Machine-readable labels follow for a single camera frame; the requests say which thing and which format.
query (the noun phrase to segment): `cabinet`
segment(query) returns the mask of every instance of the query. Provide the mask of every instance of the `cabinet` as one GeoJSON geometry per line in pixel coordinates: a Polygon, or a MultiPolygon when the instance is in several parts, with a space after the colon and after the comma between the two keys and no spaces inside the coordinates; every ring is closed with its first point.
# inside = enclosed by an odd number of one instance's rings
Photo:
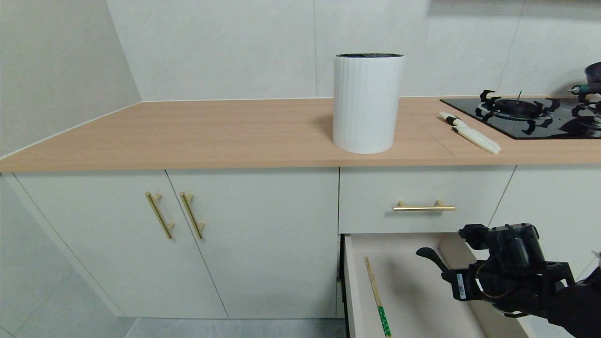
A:
{"type": "Polygon", "coordinates": [[[591,250],[601,248],[600,174],[599,165],[520,165],[490,226],[535,225],[545,259],[569,262],[575,278],[586,277],[596,267],[591,250]]]}
{"type": "Polygon", "coordinates": [[[341,168],[340,233],[456,232],[487,223],[515,166],[341,168]],[[454,210],[393,211],[407,206],[454,210]]]}
{"type": "Polygon", "coordinates": [[[338,168],[167,173],[230,318],[335,317],[338,168]]]}
{"type": "Polygon", "coordinates": [[[164,171],[17,173],[52,227],[126,316],[226,318],[164,171]],[[145,192],[167,223],[166,237],[145,192]]]}

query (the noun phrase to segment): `wooden chopstick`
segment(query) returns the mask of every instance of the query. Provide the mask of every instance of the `wooden chopstick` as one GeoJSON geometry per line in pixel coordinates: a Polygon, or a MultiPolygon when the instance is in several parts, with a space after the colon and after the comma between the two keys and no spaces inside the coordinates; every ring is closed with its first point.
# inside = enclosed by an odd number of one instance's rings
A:
{"type": "Polygon", "coordinates": [[[384,337],[392,337],[390,333],[390,327],[388,326],[388,320],[386,319],[386,313],[384,312],[384,306],[380,299],[380,293],[377,290],[376,278],[371,270],[370,259],[365,258],[365,265],[367,266],[367,274],[370,276],[371,290],[374,292],[374,298],[376,299],[377,311],[380,314],[380,322],[382,323],[382,329],[384,330],[384,337]]]}

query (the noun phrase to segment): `wooden countertop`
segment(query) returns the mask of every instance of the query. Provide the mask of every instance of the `wooden countertop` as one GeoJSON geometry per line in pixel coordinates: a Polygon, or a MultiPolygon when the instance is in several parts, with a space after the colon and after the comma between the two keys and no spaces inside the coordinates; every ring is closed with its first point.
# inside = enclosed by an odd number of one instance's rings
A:
{"type": "Polygon", "coordinates": [[[439,101],[402,97],[394,145],[332,143],[332,99],[143,102],[0,160],[0,171],[601,163],[599,140],[512,140],[439,101]],[[457,114],[502,147],[491,155],[438,119],[457,114]]]}

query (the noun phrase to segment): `black glass cooktop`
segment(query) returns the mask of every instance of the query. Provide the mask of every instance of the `black glass cooktop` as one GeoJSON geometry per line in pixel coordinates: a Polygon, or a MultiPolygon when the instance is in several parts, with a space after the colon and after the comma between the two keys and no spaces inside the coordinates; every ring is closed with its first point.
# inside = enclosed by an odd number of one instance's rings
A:
{"type": "Polygon", "coordinates": [[[601,103],[579,102],[576,96],[517,100],[490,93],[441,101],[516,140],[601,138],[601,103]]]}

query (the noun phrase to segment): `sticker label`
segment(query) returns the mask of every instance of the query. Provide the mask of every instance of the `sticker label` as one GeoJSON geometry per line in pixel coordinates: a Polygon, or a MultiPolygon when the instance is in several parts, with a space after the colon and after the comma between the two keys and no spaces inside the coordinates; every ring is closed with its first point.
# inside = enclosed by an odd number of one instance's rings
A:
{"type": "Polygon", "coordinates": [[[463,275],[461,274],[457,274],[457,285],[459,285],[459,297],[461,299],[466,299],[467,296],[465,295],[465,287],[463,285],[463,275]]]}

